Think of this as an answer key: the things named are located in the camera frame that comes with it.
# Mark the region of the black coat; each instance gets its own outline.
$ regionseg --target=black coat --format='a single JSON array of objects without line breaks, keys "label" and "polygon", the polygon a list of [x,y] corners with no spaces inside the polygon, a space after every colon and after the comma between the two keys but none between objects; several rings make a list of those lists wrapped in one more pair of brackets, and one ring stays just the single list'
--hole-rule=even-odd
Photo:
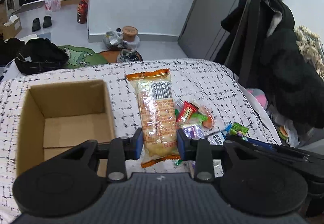
[{"label": "black coat", "polygon": [[[242,16],[246,0],[221,22],[229,37],[218,52],[215,62],[224,64]],[[324,82],[313,66],[299,53],[294,33],[294,17],[281,0],[269,0],[270,6],[282,13],[282,20],[270,37],[266,33],[274,12],[262,1],[255,53],[247,87],[262,89],[278,111],[293,121],[324,127]],[[239,75],[244,44],[236,57]]]}]

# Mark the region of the white and black bedsheet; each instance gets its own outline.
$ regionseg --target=white and black bedsheet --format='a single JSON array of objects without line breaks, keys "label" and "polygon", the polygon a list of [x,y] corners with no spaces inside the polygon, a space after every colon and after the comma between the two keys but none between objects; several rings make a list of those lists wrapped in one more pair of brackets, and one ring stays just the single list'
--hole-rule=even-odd
[{"label": "white and black bedsheet", "polygon": [[[171,71],[174,99],[179,97],[192,99],[212,110],[216,125],[205,133],[223,129],[228,123],[239,122],[249,128],[250,137],[268,143],[280,143],[278,135],[273,137],[262,125],[237,83],[229,75],[227,68],[206,60],[183,59],[105,64],[51,71],[4,81],[0,84],[0,223],[10,223],[19,215],[11,189],[15,180],[19,117],[28,87],[53,82],[103,79],[110,93],[116,136],[131,137],[141,126],[141,121],[134,89],[125,75],[163,68],[169,68]],[[139,161],[127,161],[128,174],[133,171],[143,171],[139,163]],[[187,168],[176,167],[174,161],[169,160],[148,167],[145,171],[179,172],[187,171]]]}]

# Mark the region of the purple candy wrapper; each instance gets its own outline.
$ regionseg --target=purple candy wrapper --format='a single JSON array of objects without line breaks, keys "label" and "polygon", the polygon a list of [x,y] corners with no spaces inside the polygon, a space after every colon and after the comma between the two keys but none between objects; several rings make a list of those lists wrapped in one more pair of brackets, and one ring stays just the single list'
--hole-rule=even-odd
[{"label": "purple candy wrapper", "polygon": [[203,131],[201,130],[201,126],[198,124],[183,124],[181,125],[181,128],[189,139],[194,137],[204,139]]}]

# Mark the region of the open cardboard box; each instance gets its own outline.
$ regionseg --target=open cardboard box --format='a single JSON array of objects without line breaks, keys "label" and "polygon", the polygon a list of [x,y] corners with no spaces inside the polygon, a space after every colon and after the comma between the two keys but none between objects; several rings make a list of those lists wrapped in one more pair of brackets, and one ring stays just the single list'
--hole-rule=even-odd
[{"label": "open cardboard box", "polygon": [[19,17],[9,26],[0,24],[0,33],[3,35],[4,40],[15,37],[21,31],[21,29],[22,28]]},{"label": "open cardboard box", "polygon": [[[25,95],[17,141],[17,176],[86,140],[115,138],[114,116],[103,80],[31,86]],[[101,160],[98,175],[105,176]]]}]

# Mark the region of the barcode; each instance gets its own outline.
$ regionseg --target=barcode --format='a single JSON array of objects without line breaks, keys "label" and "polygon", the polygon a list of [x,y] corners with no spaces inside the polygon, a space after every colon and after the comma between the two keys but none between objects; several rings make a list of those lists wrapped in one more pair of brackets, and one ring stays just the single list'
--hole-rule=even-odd
[{"label": "barcode", "polygon": [[172,98],[171,83],[167,81],[155,82],[151,84],[154,100]]}]

